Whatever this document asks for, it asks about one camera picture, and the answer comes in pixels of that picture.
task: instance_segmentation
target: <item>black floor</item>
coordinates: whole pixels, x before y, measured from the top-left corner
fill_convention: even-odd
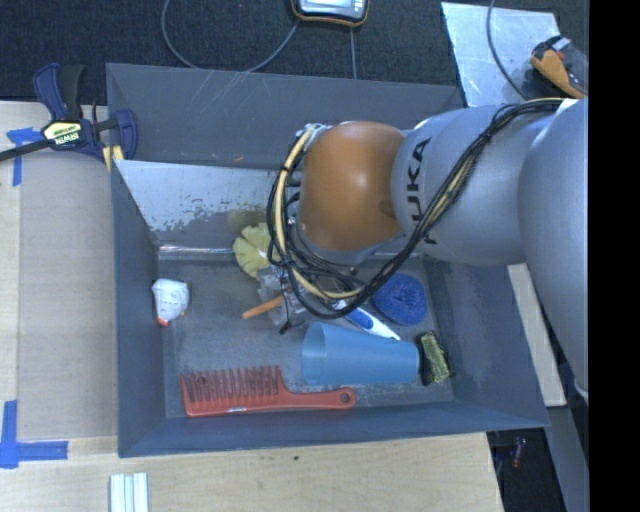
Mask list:
[[[34,99],[33,73],[51,62],[87,66],[79,94],[85,104],[106,104],[106,62],[181,66],[163,40],[163,4],[164,0],[4,2],[0,99]],[[496,7],[553,12],[561,33],[589,54],[589,0],[500,0]],[[172,0],[167,11],[175,48],[199,67],[215,69],[244,70],[262,62],[293,21],[289,0]],[[439,1],[371,0],[369,18],[355,31],[354,43],[359,79],[458,84]],[[302,24],[261,71],[349,78],[350,48],[348,29]],[[562,367],[561,354],[559,362]],[[570,406],[588,457],[588,409],[575,393],[570,394]],[[507,512],[565,510],[543,430],[491,432],[488,438]],[[516,438],[526,440],[518,468]]]

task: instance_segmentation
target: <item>bin floor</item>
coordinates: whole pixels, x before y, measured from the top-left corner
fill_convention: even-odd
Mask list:
[[[426,287],[421,258],[409,260],[402,272],[417,277]],[[266,314],[249,320],[241,318],[242,312],[261,302],[257,291],[259,282],[240,269],[233,255],[160,258],[159,274],[159,277],[187,282],[191,292],[185,315],[163,329],[167,417],[184,417],[180,373],[277,364],[291,391],[330,389],[307,386],[302,378],[302,340],[308,323],[292,327],[281,335]],[[375,314],[371,306],[367,309]],[[337,322],[353,327],[345,320]],[[389,325],[405,340],[413,340],[434,328],[430,312],[416,326]],[[427,387],[422,386],[418,376],[411,384],[351,387],[358,396],[356,407],[433,403],[453,399],[451,381],[454,378]]]

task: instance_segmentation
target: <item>blue plastic cup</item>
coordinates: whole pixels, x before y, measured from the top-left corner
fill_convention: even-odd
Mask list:
[[[302,343],[302,376],[314,385],[404,384],[418,376],[410,342],[313,322]]]

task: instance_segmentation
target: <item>orange stick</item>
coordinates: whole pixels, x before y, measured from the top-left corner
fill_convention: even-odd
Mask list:
[[[262,313],[266,313],[267,311],[271,311],[272,309],[279,307],[280,304],[282,304],[282,295],[278,295],[267,302],[258,304],[255,308],[245,311],[242,313],[242,319],[247,320],[248,318],[261,315]]]

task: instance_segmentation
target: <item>black cable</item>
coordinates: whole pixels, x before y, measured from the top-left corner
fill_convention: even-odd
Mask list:
[[[162,14],[160,16],[160,27],[162,29],[162,37],[164,38],[164,42],[167,44],[167,46],[169,47],[169,50],[171,50],[171,53],[173,53],[176,59],[182,62],[185,66],[193,69],[202,69],[201,67],[196,66],[193,62],[188,61],[180,52],[178,52],[178,50],[175,49],[173,44],[171,44],[171,40],[169,39],[169,34],[167,33],[167,10],[169,8],[170,3],[171,3],[171,0],[165,0],[164,5],[162,6]],[[284,38],[284,41],[282,41],[280,46],[278,46],[278,48],[276,48],[276,50],[271,55],[269,55],[269,57],[263,60],[260,64],[258,64],[257,66],[253,66],[252,68],[246,69],[245,72],[252,73],[254,71],[257,71],[265,67],[273,59],[275,59],[283,50],[283,48],[289,43],[289,41],[293,37],[293,34],[295,34],[296,30],[298,29],[299,24],[300,24],[300,20],[298,19],[295,21],[295,23],[293,24],[293,27],[291,27],[291,30],[289,31],[287,36]]]
[[[291,176],[296,171],[297,166],[302,161],[302,154],[298,155],[291,164],[291,169],[287,172],[287,179],[285,185],[289,188],[299,187],[300,184],[290,184]],[[327,277],[340,281],[347,290],[354,290],[364,284],[361,280],[355,278],[352,275],[344,275],[343,273],[335,270],[335,265],[330,264],[317,256],[305,243],[303,238],[297,238],[292,232],[296,229],[297,224],[289,217],[289,207],[296,201],[300,200],[300,192],[294,192],[291,197],[287,198],[285,195],[282,197],[282,226],[285,229],[285,238],[289,240],[287,247],[291,255],[292,264],[296,270],[304,275],[305,279],[309,282],[314,282],[313,276]],[[303,248],[297,247],[294,240],[299,239]]]
[[[403,249],[394,257],[385,262],[380,270],[376,273],[376,275],[369,281],[369,283],[361,287],[360,292],[355,295],[351,299],[351,302],[349,302],[347,306],[341,310],[327,313],[326,310],[320,310],[317,307],[313,306],[307,300],[307,298],[303,296],[303,293],[300,291],[300,286],[298,285],[295,275],[293,274],[293,269],[295,268],[297,272],[303,275],[304,278],[309,280],[310,282],[312,281],[312,279],[309,279],[309,277],[313,272],[309,269],[305,270],[300,268],[300,266],[296,263],[295,255],[302,254],[302,251],[295,247],[295,240],[293,240],[290,235],[287,237],[287,247],[280,247],[280,244],[276,241],[274,243],[274,248],[282,257],[282,261],[288,272],[289,279],[292,284],[292,290],[300,303],[315,316],[328,320],[343,317],[356,308],[360,307],[366,300],[369,299],[369,297],[371,297],[373,293],[379,290],[387,282],[387,280],[404,264],[404,262],[410,257],[411,253],[415,250],[417,245],[422,240],[424,240],[429,231],[437,224],[442,216],[455,203],[457,198],[462,193],[464,187],[466,186],[469,178],[471,177],[478,158],[482,154],[484,148],[491,142],[492,138],[516,117],[531,113],[553,112],[560,106],[561,103],[562,99],[547,98],[529,101],[527,103],[518,105],[508,105],[500,108],[494,114],[489,126],[485,128],[482,133],[478,135],[478,137],[476,137],[476,139],[466,148],[466,150],[460,156],[460,158],[450,171],[449,175],[438,189],[438,192],[434,195],[429,205],[425,209],[422,217],[416,223],[416,226]],[[276,185],[277,180],[272,188],[271,194],[269,196],[269,202],[267,204],[267,225],[269,226],[269,233],[272,237],[272,240],[277,240],[275,238],[275,229],[272,222],[272,206],[273,199],[275,197]],[[284,195],[281,200],[283,203],[282,208],[284,209],[287,202]],[[283,223],[288,221],[288,217],[284,212],[282,213],[281,221]]]
[[[270,224],[271,226],[273,226],[271,221],[267,222],[268,228]],[[328,278],[334,281],[339,281],[341,285],[347,290],[354,290],[357,287],[362,286],[362,284],[364,284],[364,282],[360,279],[357,279],[353,276],[347,276],[347,275],[341,274],[340,272],[335,271],[334,269],[331,268],[331,265],[328,265],[326,262],[324,262],[324,260],[318,258],[313,253],[311,252],[305,253],[303,251],[299,251],[297,248],[295,248],[295,244],[291,244],[291,243],[288,244],[289,250],[287,253],[289,254],[289,256],[286,257],[286,259],[283,260],[282,256],[280,256],[280,260],[276,260],[273,257],[274,247],[276,246],[275,244],[273,244],[273,239],[272,239],[269,245],[269,253],[267,255],[267,259],[272,265],[276,267],[285,268],[285,270],[287,271],[287,274],[290,276],[289,279],[292,282],[292,285],[294,286],[294,290],[297,289],[298,283],[295,280],[293,269],[295,269],[298,273],[303,275],[304,278],[311,283],[316,283],[317,282],[316,278]],[[284,251],[279,251],[279,254],[285,254],[285,253]],[[327,301],[330,300],[330,298],[326,295],[324,296],[324,298]],[[314,309],[313,307],[308,306],[306,304],[306,300],[304,298],[298,297],[298,299],[300,300],[301,303],[303,303],[303,305],[305,305],[307,309],[310,309],[310,310]]]
[[[496,0],[491,0],[491,3],[489,4],[489,8],[487,9],[486,29],[487,29],[487,42],[489,43],[489,49],[491,50],[491,55],[493,55],[493,59],[496,61],[496,64],[498,65],[500,72],[502,73],[504,78],[507,80],[507,82],[509,82],[509,85],[511,85],[513,90],[516,91],[523,100],[527,101],[528,98],[522,93],[520,88],[513,82],[513,80],[507,73],[507,70],[502,65],[502,61],[500,60],[500,57],[498,57],[498,52],[496,52],[496,47],[493,44],[493,37],[491,36],[491,13],[493,11],[493,4],[495,3],[495,1]]]
[[[282,296],[282,302],[284,303],[285,322],[280,326],[279,333],[284,334],[291,327],[291,314],[289,313],[289,303],[286,299],[284,292],[284,275],[280,277],[280,295]]]
[[[349,28],[349,37],[351,39],[351,70],[353,72],[353,79],[358,79],[358,68],[356,64],[356,42],[355,34],[353,33],[353,27]]]

